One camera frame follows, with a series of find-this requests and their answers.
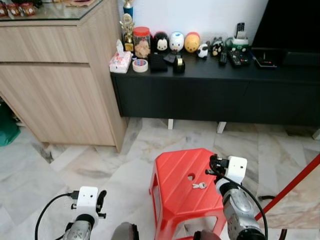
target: tape roll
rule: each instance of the tape roll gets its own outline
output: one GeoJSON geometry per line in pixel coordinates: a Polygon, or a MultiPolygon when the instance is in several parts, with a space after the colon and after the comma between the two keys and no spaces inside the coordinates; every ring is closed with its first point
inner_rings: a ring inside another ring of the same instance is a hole
{"type": "Polygon", "coordinates": [[[148,70],[148,61],[144,59],[136,59],[132,62],[133,71],[144,73],[148,70]]]}

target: black cable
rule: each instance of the black cable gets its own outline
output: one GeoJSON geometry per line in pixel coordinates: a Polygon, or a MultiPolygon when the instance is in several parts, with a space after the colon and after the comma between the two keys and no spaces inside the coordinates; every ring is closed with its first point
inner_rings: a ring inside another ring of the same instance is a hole
{"type": "Polygon", "coordinates": [[[263,224],[264,224],[264,236],[265,239],[268,240],[268,223],[267,223],[267,218],[265,215],[265,212],[263,210],[263,208],[261,207],[260,203],[257,201],[257,199],[255,198],[255,196],[248,190],[246,189],[244,186],[240,185],[239,183],[231,180],[230,178],[223,176],[222,174],[220,174],[217,171],[213,171],[215,175],[217,175],[220,178],[224,178],[226,180],[228,180],[229,182],[237,185],[239,188],[241,188],[243,191],[245,191],[247,194],[249,194],[249,196],[252,198],[252,200],[255,202],[256,206],[259,208],[261,214],[262,214],[262,218],[263,218],[263,224]]]}
{"type": "MultiPolygon", "coordinates": [[[[56,196],[55,198],[53,198],[50,202],[48,202],[48,204],[44,207],[44,209],[42,210],[42,212],[40,213],[40,216],[38,218],[38,220],[36,221],[35,224],[35,231],[34,231],[34,240],[38,240],[38,230],[39,230],[39,225],[40,225],[40,221],[45,213],[45,211],[47,210],[47,208],[57,199],[62,198],[62,197],[70,197],[71,193],[64,193],[64,194],[60,194],[58,196],[56,196]]],[[[60,240],[64,237],[64,235],[58,237],[56,240],[60,240]]]]}
{"type": "MultiPolygon", "coordinates": [[[[271,195],[258,196],[258,199],[260,201],[262,201],[262,200],[273,200],[275,198],[276,198],[275,196],[271,196],[271,195]]],[[[288,232],[287,229],[282,229],[280,237],[279,237],[279,240],[285,240],[286,236],[287,236],[287,232],[288,232]]]]}

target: white cabinet leg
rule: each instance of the white cabinet leg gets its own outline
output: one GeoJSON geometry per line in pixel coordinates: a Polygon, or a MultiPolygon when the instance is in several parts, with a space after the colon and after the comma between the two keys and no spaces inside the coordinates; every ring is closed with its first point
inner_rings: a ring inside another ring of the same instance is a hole
{"type": "Polygon", "coordinates": [[[225,126],[226,126],[227,122],[226,121],[220,121],[219,124],[218,124],[218,127],[216,129],[216,132],[218,134],[222,134],[224,129],[225,129],[225,126]]]}
{"type": "Polygon", "coordinates": [[[172,118],[168,119],[168,130],[174,129],[174,120],[172,118]]]}
{"type": "Polygon", "coordinates": [[[320,140],[320,128],[312,135],[314,140],[320,140]]]}

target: glass jar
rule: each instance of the glass jar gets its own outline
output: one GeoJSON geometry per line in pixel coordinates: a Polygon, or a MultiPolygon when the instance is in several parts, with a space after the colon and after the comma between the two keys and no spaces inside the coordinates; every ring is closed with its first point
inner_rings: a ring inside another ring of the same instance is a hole
{"type": "Polygon", "coordinates": [[[150,54],[151,35],[149,28],[138,26],[133,29],[133,42],[135,55],[140,59],[146,59],[150,54]]]}

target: white tile floor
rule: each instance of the white tile floor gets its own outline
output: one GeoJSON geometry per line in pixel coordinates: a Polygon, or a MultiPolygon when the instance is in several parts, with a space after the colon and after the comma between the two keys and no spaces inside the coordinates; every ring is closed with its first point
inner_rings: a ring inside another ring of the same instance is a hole
{"type": "MultiPolygon", "coordinates": [[[[175,120],[168,130],[161,119],[130,119],[121,153],[115,147],[50,146],[43,150],[22,129],[0,148],[0,239],[32,240],[44,205],[58,193],[83,185],[107,189],[107,218],[92,240],[110,239],[121,222],[138,225],[141,240],[152,240],[155,226],[148,194],[154,159],[163,152],[206,148],[223,156],[248,159],[243,184],[256,195],[276,195],[320,152],[310,136],[291,135],[283,126],[228,123],[217,134],[215,122],[175,120]]],[[[57,201],[43,217],[40,239],[61,235],[72,219],[71,201],[57,201]]],[[[278,239],[271,229],[269,239],[278,239]]],[[[226,229],[221,235],[227,240],[226,229]]],[[[288,240],[320,239],[319,230],[290,229],[288,240]]]]}

